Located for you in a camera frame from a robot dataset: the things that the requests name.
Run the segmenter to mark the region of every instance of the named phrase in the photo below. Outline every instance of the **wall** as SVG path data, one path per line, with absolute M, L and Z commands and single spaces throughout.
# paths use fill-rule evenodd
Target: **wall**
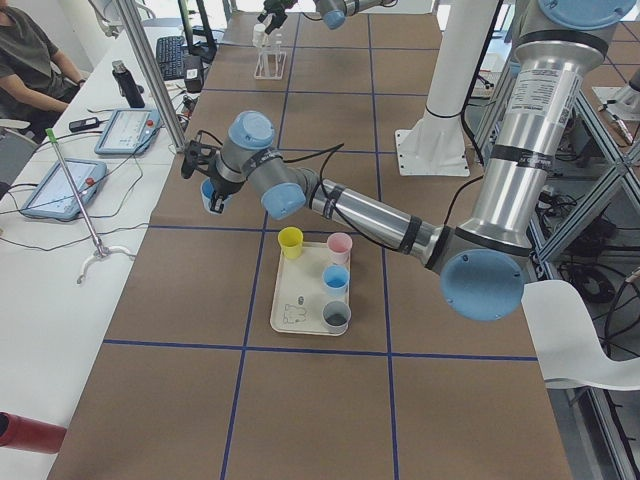
M 11 0 L 10 5 L 27 12 L 81 70 L 92 71 L 113 41 L 98 27 L 87 0 Z

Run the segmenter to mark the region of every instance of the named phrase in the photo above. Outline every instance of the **white table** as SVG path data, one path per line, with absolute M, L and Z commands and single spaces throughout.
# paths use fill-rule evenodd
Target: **white table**
M 152 48 L 156 39 L 178 35 L 175 28 L 149 28 Z M 72 120 L 97 116 L 86 109 L 128 108 L 111 75 L 111 62 L 123 60 L 138 84 L 145 87 L 144 99 L 154 106 L 149 89 L 125 34 L 105 58 L 62 115 L 54 132 L 68 134 Z M 169 95 L 180 90 L 169 85 Z M 176 98 L 177 106 L 181 96 Z M 98 159 L 93 148 L 97 136 L 61 140 L 65 157 Z M 132 227 L 149 220 L 173 161 L 174 149 L 166 129 L 161 129 L 147 152 L 139 157 L 143 178 L 129 195 L 121 212 L 108 219 L 96 219 L 99 232 Z M 111 171 L 124 158 L 100 158 Z M 37 183 L 55 163 L 51 148 L 43 147 L 26 165 L 14 183 Z M 119 168 L 103 185 L 88 207 L 90 215 L 113 213 L 139 175 L 133 160 Z M 18 205 L 29 191 L 16 189 Z M 0 202 L 0 212 L 15 207 L 9 195 Z M 83 220 L 62 224 L 28 220 L 17 213 L 0 215 L 3 237 L 15 242 L 51 247 L 88 235 Z M 124 245 L 137 252 L 146 228 L 106 235 L 106 246 Z M 82 285 L 76 278 L 82 262 L 94 252 L 91 240 L 71 247 L 41 252 L 0 242 L 0 411 L 68 426 L 111 320 L 133 262 L 121 254 L 93 264 Z M 0 448 L 0 478 L 42 480 L 55 455 Z

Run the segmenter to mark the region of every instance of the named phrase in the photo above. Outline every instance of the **tablet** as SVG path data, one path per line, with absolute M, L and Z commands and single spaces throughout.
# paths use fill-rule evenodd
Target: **tablet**
M 157 110 L 148 108 L 114 110 L 94 151 L 98 155 L 142 153 L 149 148 L 160 123 L 160 114 Z
M 96 193 L 100 180 L 107 173 L 107 165 L 97 160 L 66 160 L 76 188 L 82 196 L 82 203 L 87 202 Z M 31 193 L 22 206 L 23 215 L 31 218 L 55 218 L 56 220 L 73 220 L 80 213 L 80 206 L 73 196 L 60 163 L 56 163 L 44 176 L 38 187 Z

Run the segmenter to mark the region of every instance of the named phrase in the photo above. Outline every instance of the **black keyboard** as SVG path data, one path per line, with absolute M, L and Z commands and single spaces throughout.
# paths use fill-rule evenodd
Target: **black keyboard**
M 156 42 L 156 61 L 163 80 L 182 78 L 182 37 L 162 37 Z

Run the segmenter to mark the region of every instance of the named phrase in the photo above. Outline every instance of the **yellow cup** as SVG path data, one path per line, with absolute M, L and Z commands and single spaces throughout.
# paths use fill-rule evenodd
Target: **yellow cup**
M 278 243 L 285 258 L 293 260 L 302 255 L 302 230 L 296 227 L 287 227 L 278 233 Z

